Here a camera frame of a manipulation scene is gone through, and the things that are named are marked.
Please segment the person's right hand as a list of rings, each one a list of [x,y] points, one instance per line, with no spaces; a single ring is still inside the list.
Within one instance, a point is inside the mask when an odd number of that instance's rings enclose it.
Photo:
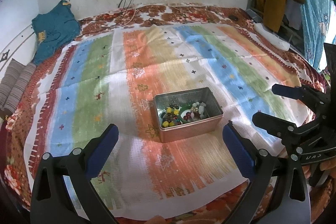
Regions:
[[[332,178],[335,178],[335,157],[332,157],[330,159],[327,159],[322,152],[316,153],[316,158],[317,159],[323,159],[322,163],[320,164],[319,169],[323,172],[326,170],[329,170],[330,173],[329,175]],[[302,167],[303,174],[306,179],[310,178],[311,176],[311,166],[310,165],[305,165]]]

